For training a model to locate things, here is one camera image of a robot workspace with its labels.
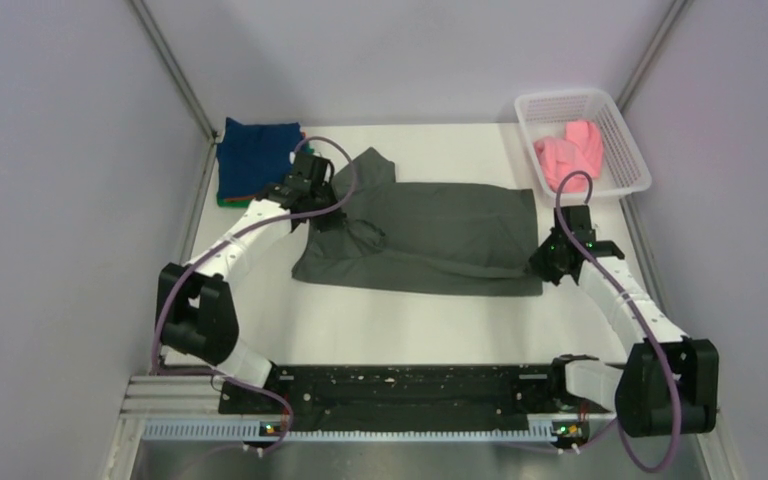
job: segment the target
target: folded blue cloth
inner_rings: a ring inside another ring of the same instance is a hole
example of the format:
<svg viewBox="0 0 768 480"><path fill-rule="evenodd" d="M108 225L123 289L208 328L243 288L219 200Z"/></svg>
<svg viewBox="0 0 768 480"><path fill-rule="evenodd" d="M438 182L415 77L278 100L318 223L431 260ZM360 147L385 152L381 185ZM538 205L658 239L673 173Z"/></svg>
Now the folded blue cloth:
<svg viewBox="0 0 768 480"><path fill-rule="evenodd" d="M217 199L227 201L280 183L290 171L290 152L302 141L298 123L243 125L225 119L225 137L216 147L219 162Z"/></svg>

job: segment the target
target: gray wall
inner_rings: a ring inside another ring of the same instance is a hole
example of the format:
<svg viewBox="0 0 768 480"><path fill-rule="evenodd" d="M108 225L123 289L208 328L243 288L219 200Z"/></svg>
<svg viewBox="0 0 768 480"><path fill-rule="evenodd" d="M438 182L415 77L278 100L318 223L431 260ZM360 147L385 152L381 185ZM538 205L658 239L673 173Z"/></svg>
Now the gray wall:
<svg viewBox="0 0 768 480"><path fill-rule="evenodd" d="M126 2L0 0L0 480L100 473L205 140Z"/></svg>
<svg viewBox="0 0 768 480"><path fill-rule="evenodd" d="M726 418L768 478L768 2L695 2L627 120L668 307L720 349Z"/></svg>
<svg viewBox="0 0 768 480"><path fill-rule="evenodd" d="M618 95L666 0L149 0L215 125L513 120L529 91Z"/></svg>

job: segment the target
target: white plastic basket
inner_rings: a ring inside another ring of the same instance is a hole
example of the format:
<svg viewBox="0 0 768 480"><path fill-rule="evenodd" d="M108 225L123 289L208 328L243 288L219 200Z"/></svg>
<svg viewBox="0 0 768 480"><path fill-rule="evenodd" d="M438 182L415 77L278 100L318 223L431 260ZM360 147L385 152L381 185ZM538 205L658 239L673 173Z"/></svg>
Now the white plastic basket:
<svg viewBox="0 0 768 480"><path fill-rule="evenodd" d="M534 142L549 135L563 138L566 123L579 119L599 126L605 147L602 174L593 183L593 197L623 197L652 185L652 176L625 120L611 96L602 90L588 88L521 95L514 102L514 110L540 186L551 198L556 195L546 183ZM564 193L563 198L583 200L585 196L586 193Z"/></svg>

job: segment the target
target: pink cloth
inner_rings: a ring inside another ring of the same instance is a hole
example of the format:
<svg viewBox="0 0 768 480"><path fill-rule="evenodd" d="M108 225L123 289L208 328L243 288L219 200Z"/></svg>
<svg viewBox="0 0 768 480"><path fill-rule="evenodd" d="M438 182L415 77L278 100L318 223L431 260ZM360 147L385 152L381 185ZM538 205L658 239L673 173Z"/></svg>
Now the pink cloth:
<svg viewBox="0 0 768 480"><path fill-rule="evenodd" d="M593 178L599 178L602 173L602 133L593 122L569 122L564 138L543 137L534 142L534 150L546 183L555 192L561 180L575 170L584 170ZM564 187L564 192L586 190L587 180L581 175L571 178Z"/></svg>

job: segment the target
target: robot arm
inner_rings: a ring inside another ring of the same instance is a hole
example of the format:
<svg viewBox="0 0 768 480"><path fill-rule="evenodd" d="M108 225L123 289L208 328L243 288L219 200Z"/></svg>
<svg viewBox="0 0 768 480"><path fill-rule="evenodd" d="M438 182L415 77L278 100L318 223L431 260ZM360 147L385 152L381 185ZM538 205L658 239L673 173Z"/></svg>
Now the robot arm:
<svg viewBox="0 0 768 480"><path fill-rule="evenodd" d="M161 343L194 355L228 376L249 385L262 387L272 369L272 362L249 347L240 338L239 322L231 292L233 286L251 271L255 262L302 221L290 214L321 210L337 202L325 181L329 161L299 153L292 171L282 184L271 184L253 200L242 218L205 252L193 257L194 264L218 244L227 246L207 259L190 275L176 296L161 331ZM265 220L285 217L256 228L241 238L234 234ZM342 222L335 210L311 220L313 228L324 230ZM160 274L157 296L158 315L173 285L186 265L170 263Z"/></svg>
<svg viewBox="0 0 768 480"><path fill-rule="evenodd" d="M553 382L557 396L585 398L617 418L630 436L666 435L672 415L663 372L651 343L635 318L633 300L643 321L667 353L682 407L682 433L702 433L714 428L719 357L708 340L692 340L657 307L634 280L623 253L610 241L597 241L586 206L564 207L562 215L575 237L610 272L627 293L622 295L587 261L562 231L558 219L549 238L529 263L543 280L558 284L565 275L593 299L611 325L628 355L626 365L615 368L587 356L561 356Z"/></svg>

